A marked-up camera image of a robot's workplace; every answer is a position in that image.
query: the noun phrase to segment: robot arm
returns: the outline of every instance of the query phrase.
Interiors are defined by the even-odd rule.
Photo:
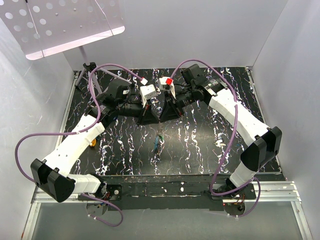
[[[91,105],[73,129],[78,134],[69,135],[42,161],[35,159],[31,172],[35,184],[57,202],[65,201],[71,194],[97,193],[101,181],[92,174],[75,175],[70,170],[90,143],[117,119],[119,115],[135,117],[138,125],[157,124],[159,119],[151,110],[150,99],[157,95],[153,85],[140,88],[141,99],[131,102],[131,86],[126,81],[112,81],[105,93],[97,97],[101,116],[99,122],[86,132],[79,131],[96,120],[98,109]]]
[[[179,94],[174,91],[174,88],[172,91],[174,84],[168,81],[167,77],[159,80],[159,84],[162,84],[161,88],[165,91],[165,104],[160,115],[160,122],[179,118],[184,114],[185,106],[200,100],[218,111],[230,124],[234,124],[234,98],[223,81],[206,78],[197,64],[184,69],[181,73],[187,87]],[[226,180],[225,191],[233,190],[249,181],[278,154],[280,148],[281,130],[278,127],[271,129],[241,104],[238,105],[237,131],[248,148],[241,154],[239,166]]]

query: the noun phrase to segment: yellow object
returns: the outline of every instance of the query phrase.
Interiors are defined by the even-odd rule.
[[[90,143],[90,147],[94,147],[97,143],[96,139],[93,139],[93,141]]]

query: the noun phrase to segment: mounting plate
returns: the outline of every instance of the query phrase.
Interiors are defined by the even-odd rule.
[[[29,60],[122,33],[118,0],[0,0],[0,17]]]

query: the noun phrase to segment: black marble table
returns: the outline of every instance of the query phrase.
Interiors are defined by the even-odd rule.
[[[217,78],[208,68],[203,73]],[[222,67],[217,70],[235,88],[238,100],[255,117],[262,121],[261,112],[244,67]],[[139,93],[137,80],[122,70],[113,73],[124,78],[131,78],[135,91]],[[172,68],[134,69],[140,77],[145,77],[154,84],[160,93],[157,80],[169,77]],[[98,81],[105,89],[114,78],[103,72],[98,73]],[[184,82],[180,72],[175,76],[175,83]],[[80,91],[75,90],[65,131],[71,132],[89,106],[91,96],[87,82],[82,80]],[[151,100],[153,110],[160,115],[164,105],[164,96],[159,94]],[[195,102],[185,108],[185,115],[177,120],[163,123],[164,141],[158,152],[154,152],[158,125],[137,126],[132,117],[119,118],[106,128],[95,147],[88,147],[76,161],[70,173],[99,175],[185,175],[212,174],[218,167],[219,159],[229,142],[232,126],[217,111],[204,102]],[[242,137],[237,133],[221,174],[232,173],[239,164],[241,153],[246,148]],[[278,173],[280,167],[276,159],[264,166],[261,172]]]

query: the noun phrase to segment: gray floor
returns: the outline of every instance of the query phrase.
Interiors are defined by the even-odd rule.
[[[107,211],[102,218],[116,223],[120,215]],[[43,203],[32,239],[298,240],[302,237],[290,202],[260,202],[251,214],[239,220],[203,209],[126,210],[119,227],[109,227],[88,217],[85,203]]]

